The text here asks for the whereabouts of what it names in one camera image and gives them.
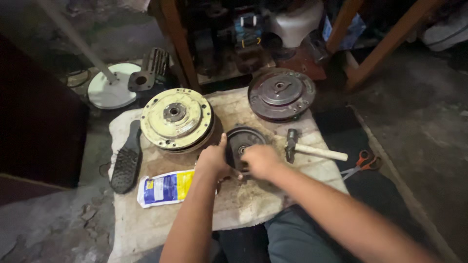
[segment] hand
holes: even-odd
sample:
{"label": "hand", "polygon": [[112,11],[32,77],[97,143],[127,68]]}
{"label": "hand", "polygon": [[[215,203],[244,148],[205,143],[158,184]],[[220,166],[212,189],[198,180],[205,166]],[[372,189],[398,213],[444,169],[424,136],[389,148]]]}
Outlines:
{"label": "hand", "polygon": [[227,135],[221,135],[218,146],[211,145],[202,151],[195,165],[195,175],[222,179],[230,176],[231,167],[226,163]]}
{"label": "hand", "polygon": [[283,166],[275,149],[270,145],[253,145],[245,149],[242,161],[249,164],[250,174],[262,180],[269,180],[276,168]]}

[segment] white round base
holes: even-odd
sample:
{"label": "white round base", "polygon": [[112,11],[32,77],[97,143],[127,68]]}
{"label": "white round base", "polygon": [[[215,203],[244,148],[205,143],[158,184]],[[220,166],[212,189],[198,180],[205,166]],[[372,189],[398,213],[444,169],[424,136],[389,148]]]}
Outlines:
{"label": "white round base", "polygon": [[128,79],[141,67],[131,63],[120,63],[109,67],[117,76],[117,81],[110,83],[106,76],[99,72],[88,87],[89,101],[104,110],[118,109],[135,101],[137,94],[128,90]]}

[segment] bolt hole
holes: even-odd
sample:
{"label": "bolt hole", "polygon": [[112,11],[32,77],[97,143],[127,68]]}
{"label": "bolt hole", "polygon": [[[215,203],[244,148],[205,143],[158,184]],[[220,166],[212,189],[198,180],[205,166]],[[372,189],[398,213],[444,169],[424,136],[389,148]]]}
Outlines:
{"label": "bolt hole", "polygon": [[169,112],[172,114],[172,115],[176,115],[177,113],[179,113],[179,110],[177,108],[172,108],[169,110]]}
{"label": "bolt hole", "polygon": [[146,78],[143,76],[137,77],[137,79],[135,80],[135,83],[137,83],[138,85],[143,85],[146,83]]}

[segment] cream-colored flywheel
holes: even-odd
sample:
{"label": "cream-colored flywheel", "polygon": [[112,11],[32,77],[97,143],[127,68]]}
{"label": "cream-colored flywheel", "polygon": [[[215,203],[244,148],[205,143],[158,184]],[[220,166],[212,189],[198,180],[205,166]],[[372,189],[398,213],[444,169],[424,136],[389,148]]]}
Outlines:
{"label": "cream-colored flywheel", "polygon": [[141,130],[159,148],[186,153],[211,134],[214,117],[210,104],[198,92],[170,89],[156,95],[143,109]]}

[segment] metal hub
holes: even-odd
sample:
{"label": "metal hub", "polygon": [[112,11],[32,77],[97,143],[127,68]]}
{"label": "metal hub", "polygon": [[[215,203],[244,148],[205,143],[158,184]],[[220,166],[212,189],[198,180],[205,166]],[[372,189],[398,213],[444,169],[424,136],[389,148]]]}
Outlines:
{"label": "metal hub", "polygon": [[244,155],[245,149],[254,144],[266,143],[265,136],[258,130],[247,126],[236,127],[227,132],[226,162],[242,172],[244,165],[241,156]]}
{"label": "metal hub", "polygon": [[249,103],[260,118],[284,122],[306,111],[315,98],[315,84],[302,73],[277,68],[252,80]]}
{"label": "metal hub", "polygon": [[159,93],[143,109],[141,129],[149,141],[172,153],[197,149],[212,133],[213,111],[200,94],[186,88]]}

